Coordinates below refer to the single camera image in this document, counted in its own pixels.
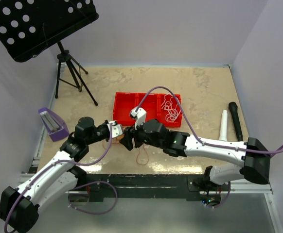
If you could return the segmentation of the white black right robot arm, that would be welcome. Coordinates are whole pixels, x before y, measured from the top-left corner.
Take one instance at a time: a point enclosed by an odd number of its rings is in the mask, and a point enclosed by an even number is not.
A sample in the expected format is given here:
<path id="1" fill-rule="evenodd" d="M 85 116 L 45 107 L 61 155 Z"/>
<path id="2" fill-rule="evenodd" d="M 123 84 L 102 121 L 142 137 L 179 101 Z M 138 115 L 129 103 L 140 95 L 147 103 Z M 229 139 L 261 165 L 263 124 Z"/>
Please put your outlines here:
<path id="1" fill-rule="evenodd" d="M 224 183 L 245 179 L 268 184 L 271 154 L 256 138 L 246 142 L 218 141 L 167 129 L 156 119 L 140 126 L 127 127 L 120 143 L 128 150 L 147 144 L 172 157 L 206 157 L 224 161 L 223 166 L 209 166 L 200 183 L 209 191 Z"/>

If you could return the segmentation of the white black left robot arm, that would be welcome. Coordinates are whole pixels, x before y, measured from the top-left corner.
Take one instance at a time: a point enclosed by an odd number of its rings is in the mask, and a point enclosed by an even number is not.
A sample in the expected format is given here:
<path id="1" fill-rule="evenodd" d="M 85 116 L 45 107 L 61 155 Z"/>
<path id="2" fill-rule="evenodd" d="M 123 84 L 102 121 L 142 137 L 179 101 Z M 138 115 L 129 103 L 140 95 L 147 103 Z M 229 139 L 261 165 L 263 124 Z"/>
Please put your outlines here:
<path id="1" fill-rule="evenodd" d="M 35 175 L 13 188 L 8 186 L 0 198 L 0 219 L 4 221 L 6 233 L 26 233 L 37 222 L 43 207 L 61 194 L 86 187 L 87 179 L 82 176 L 81 159 L 96 142 L 122 135 L 123 128 L 117 121 L 106 120 L 95 126 L 90 117 L 79 119 L 68 139 L 55 156 Z"/>

